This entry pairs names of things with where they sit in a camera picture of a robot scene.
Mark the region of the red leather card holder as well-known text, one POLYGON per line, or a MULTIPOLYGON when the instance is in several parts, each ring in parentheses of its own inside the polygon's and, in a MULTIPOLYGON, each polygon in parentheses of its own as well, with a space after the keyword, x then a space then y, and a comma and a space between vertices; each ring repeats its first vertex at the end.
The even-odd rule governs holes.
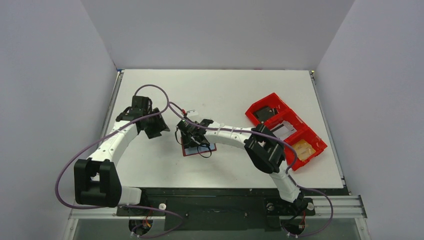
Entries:
POLYGON ((202 158, 210 158, 213 152, 217 150, 215 143, 211 143, 210 145, 198 145, 192 139, 185 136, 181 136, 180 140, 180 144, 182 146, 182 155, 184 157, 199 155, 202 158))

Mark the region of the gold card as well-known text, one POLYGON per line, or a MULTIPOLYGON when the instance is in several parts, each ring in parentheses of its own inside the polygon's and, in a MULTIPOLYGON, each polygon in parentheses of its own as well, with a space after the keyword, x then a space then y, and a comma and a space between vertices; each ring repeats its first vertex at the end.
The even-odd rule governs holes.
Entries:
POLYGON ((307 161, 316 152, 313 146, 304 139, 299 140, 292 147, 297 154, 297 158, 302 162, 307 161))

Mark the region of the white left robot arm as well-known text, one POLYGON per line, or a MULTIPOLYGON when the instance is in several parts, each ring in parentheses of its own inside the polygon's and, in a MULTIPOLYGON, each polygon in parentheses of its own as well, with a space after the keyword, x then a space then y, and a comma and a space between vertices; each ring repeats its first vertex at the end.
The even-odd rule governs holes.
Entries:
POLYGON ((149 97, 133 96, 131 106, 116 117, 111 136, 88 158, 75 162, 73 173, 76 202, 80 205, 110 208, 140 204, 143 191, 137 187, 123 186, 116 164, 140 132, 144 132, 148 139, 153 139, 169 130, 160 110, 153 108, 149 97))

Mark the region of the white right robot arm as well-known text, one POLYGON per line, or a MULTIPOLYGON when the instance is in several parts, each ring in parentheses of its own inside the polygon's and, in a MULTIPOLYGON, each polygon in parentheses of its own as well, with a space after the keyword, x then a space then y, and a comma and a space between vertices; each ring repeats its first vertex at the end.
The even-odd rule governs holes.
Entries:
POLYGON ((303 198, 290 174, 285 153, 287 145, 265 125, 235 127, 210 119, 201 122, 182 119, 176 128, 183 137, 200 146, 221 144, 245 150, 253 165, 271 177, 282 200, 294 204, 303 198))

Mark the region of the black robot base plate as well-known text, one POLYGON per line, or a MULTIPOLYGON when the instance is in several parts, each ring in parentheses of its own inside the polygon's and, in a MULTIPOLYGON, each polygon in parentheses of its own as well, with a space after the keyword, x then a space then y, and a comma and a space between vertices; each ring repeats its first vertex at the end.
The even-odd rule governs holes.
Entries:
POLYGON ((144 188, 140 205, 119 206, 116 215, 136 223, 159 218, 165 230, 267 232, 298 225, 316 214, 310 197, 302 193, 292 204, 282 200, 275 188, 144 188))

